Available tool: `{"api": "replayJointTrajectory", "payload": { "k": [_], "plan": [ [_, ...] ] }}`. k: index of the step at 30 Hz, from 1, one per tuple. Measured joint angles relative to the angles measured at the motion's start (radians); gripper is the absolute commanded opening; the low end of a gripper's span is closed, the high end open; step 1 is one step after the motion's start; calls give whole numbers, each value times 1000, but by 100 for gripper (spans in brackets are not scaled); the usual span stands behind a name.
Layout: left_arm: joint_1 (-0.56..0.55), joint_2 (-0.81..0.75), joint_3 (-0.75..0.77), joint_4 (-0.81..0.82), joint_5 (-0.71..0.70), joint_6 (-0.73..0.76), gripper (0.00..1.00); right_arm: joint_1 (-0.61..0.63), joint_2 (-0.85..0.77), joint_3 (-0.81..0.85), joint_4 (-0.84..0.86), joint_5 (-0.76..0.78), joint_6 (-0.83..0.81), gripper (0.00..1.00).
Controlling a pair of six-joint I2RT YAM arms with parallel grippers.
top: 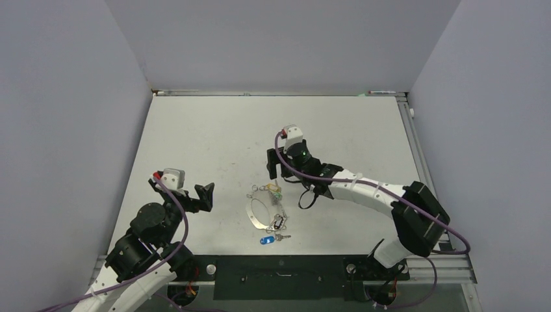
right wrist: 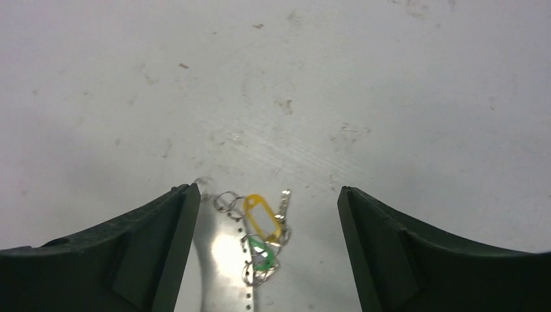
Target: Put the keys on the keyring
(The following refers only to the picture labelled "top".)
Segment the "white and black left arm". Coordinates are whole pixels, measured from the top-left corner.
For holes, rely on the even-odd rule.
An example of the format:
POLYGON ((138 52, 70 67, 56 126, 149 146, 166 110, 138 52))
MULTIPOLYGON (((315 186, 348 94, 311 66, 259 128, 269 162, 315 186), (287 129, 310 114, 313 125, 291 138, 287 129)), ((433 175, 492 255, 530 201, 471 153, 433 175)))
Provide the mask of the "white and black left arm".
POLYGON ((212 210, 215 184, 195 185, 198 196, 192 198, 183 188, 184 175, 165 169, 150 176, 148 183, 163 202, 139 208, 74 311, 134 311, 176 278, 198 278, 197 261, 185 246, 187 214, 212 210))

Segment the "silver key with blue tag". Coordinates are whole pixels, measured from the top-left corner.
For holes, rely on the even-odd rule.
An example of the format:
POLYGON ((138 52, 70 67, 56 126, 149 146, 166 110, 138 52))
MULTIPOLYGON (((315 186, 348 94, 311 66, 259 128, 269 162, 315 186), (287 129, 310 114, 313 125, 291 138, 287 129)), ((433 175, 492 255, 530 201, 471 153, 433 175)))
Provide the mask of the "silver key with blue tag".
POLYGON ((291 235, 275 234, 274 237, 276 241, 281 241, 283 239, 291 238, 291 235))

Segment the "blue plastic key tag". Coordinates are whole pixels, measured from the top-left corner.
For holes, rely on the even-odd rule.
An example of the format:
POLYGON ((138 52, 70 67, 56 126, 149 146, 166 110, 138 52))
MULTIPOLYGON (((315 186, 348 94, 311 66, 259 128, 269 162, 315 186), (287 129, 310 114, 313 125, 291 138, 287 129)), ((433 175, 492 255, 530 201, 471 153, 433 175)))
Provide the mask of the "blue plastic key tag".
POLYGON ((274 243, 275 241, 276 241, 276 239, 275 239, 274 236, 263 237, 259 240, 261 245, 271 244, 271 243, 274 243))

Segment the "yellow plastic key tag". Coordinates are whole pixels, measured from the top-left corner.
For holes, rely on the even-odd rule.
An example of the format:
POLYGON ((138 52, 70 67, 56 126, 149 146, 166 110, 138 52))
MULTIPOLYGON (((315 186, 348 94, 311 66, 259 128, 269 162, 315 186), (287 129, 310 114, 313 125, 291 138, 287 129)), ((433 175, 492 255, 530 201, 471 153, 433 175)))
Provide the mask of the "yellow plastic key tag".
POLYGON ((280 193, 281 192, 281 188, 279 187, 279 185, 275 185, 275 184, 267 184, 266 185, 266 189, 269 190, 270 192, 274 192, 274 193, 280 193))

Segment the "large metal keyring organizer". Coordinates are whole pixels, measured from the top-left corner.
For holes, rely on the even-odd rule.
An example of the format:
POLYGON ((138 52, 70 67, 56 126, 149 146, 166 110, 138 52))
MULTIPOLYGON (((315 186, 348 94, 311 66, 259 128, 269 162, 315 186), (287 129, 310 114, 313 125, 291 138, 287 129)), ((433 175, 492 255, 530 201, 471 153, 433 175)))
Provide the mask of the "large metal keyring organizer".
POLYGON ((288 215, 283 207, 282 199, 272 197, 266 185, 252 185, 247 193, 248 204, 245 207, 248 220, 252 225, 266 233, 282 233, 287 230, 288 215))

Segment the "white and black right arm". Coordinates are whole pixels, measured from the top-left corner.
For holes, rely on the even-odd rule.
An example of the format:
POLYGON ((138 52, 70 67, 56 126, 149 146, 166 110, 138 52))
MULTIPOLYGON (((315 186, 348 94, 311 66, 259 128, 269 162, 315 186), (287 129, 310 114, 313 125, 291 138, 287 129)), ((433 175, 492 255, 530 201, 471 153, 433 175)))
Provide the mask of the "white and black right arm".
POLYGON ((383 239, 368 258, 368 272, 384 278, 393 266, 410 255, 427 257, 438 243, 450 217, 423 183, 381 183, 313 157, 302 140, 266 152, 270 179, 295 177, 314 197, 352 202, 377 211, 394 223, 396 237, 383 239))

